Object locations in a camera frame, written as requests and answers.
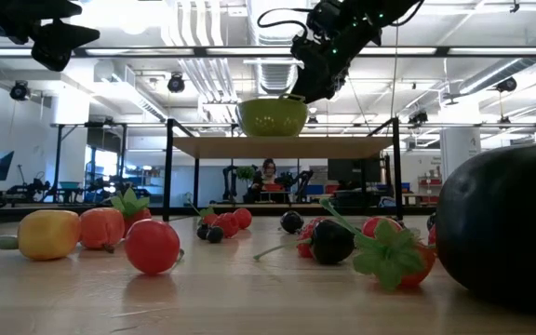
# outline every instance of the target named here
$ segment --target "yellow-green bowl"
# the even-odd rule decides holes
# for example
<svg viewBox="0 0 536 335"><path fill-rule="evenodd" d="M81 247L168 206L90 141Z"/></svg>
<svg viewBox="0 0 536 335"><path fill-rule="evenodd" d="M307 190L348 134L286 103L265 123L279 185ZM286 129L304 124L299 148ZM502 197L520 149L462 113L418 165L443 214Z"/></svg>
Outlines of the yellow-green bowl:
<svg viewBox="0 0 536 335"><path fill-rule="evenodd" d="M239 126L250 137L298 136L307 121L304 100L300 96L283 94L278 99L240 102L236 108Z"/></svg>

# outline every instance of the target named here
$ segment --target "ceiling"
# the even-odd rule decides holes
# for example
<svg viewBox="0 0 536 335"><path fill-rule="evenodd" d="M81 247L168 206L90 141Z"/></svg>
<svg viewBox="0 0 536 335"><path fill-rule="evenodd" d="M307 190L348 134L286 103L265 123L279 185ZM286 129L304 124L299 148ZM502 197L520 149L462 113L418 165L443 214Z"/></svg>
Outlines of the ceiling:
<svg viewBox="0 0 536 335"><path fill-rule="evenodd" d="M165 1L140 1L129 3L128 7L119 6L129 0L113 0L113 6L101 4L109 0L91 0L85 6L85 14L73 22L96 26L101 37L89 47L165 47L161 27L170 21ZM220 0L221 38L226 46L247 46L254 44L250 33L246 2L265 0ZM179 22L183 36L183 2L179 6ZM398 29L388 27L383 30L382 42L385 47L399 46L530 46L536 39L536 0L519 1L520 10L510 13L513 0L426 0L419 13L405 26ZM100 3L97 9L89 11L88 6ZM202 45L203 38L196 34L196 6L199 1L192 0L192 32L194 42ZM271 6L291 6L299 0L271 0ZM211 36L211 2L207 1L207 34ZM127 26L135 25L142 32L125 32ZM289 25L281 29L290 36L299 27ZM9 41L0 38L0 46L10 46ZM228 71L233 79L236 95L241 100L257 97L260 93L256 66L249 64L254 60L228 59ZM355 59L349 71L349 79L335 101L321 100L311 105L315 108L320 123L383 122L391 114L401 118L414 112L406 108L423 94L432 90L446 90L445 83L460 83L474 74L480 73L499 59L488 58L364 58ZM92 75L92 67L97 60L73 59L65 70L66 74L80 87L85 87L93 96L103 100L103 108L93 108L93 114L110 114L128 120L142 120L138 106L126 102L121 95L103 89ZM165 115L182 122L207 122L199 113L199 93L185 74L185 90L169 93L168 79L173 72L184 72L182 63L175 59L117 59L118 68L128 66L138 76L136 86L158 106ZM44 68L33 60L0 59L0 80L14 79L12 74L19 70L43 71ZM216 73L210 71L218 82ZM500 111L505 113L523 110L536 105L536 65L514 75L518 89L504 93L502 104L495 91L482 90L468 99L476 100L483 121L495 122ZM428 110L430 122L436 121L436 109ZM536 111L520 118L517 122L536 122ZM344 132L344 129L329 131Z"/></svg>

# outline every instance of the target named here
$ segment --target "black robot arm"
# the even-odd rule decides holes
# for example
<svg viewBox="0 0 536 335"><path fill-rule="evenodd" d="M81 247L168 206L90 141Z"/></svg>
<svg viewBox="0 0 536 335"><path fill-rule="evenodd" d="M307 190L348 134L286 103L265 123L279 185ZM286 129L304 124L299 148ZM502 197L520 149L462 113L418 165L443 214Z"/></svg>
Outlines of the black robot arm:
<svg viewBox="0 0 536 335"><path fill-rule="evenodd" d="M82 13L69 0L0 0L0 36L17 45L34 41L33 58L51 71L63 71L72 51L99 39L94 29L61 21ZM41 25L41 20L53 20Z"/></svg>
<svg viewBox="0 0 536 335"><path fill-rule="evenodd" d="M298 67L298 78L291 93L304 96L310 103L330 99L344 85L351 60L369 42L381 45L382 28L407 23L424 0L321 0L313 9L293 8L308 12L303 34L293 38L291 54L303 62ZM412 14L403 22L395 23L413 6ZM282 23L261 24L262 28ZM308 36L308 29L313 39Z"/></svg>

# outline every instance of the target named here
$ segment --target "shelf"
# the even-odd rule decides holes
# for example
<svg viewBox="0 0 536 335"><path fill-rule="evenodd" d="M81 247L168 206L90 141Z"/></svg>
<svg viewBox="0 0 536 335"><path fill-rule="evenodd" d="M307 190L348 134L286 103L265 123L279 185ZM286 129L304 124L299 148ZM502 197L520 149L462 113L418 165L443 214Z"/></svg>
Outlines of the shelf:
<svg viewBox="0 0 536 335"><path fill-rule="evenodd" d="M392 145L391 138L175 138L194 158L369 158Z"/></svg>

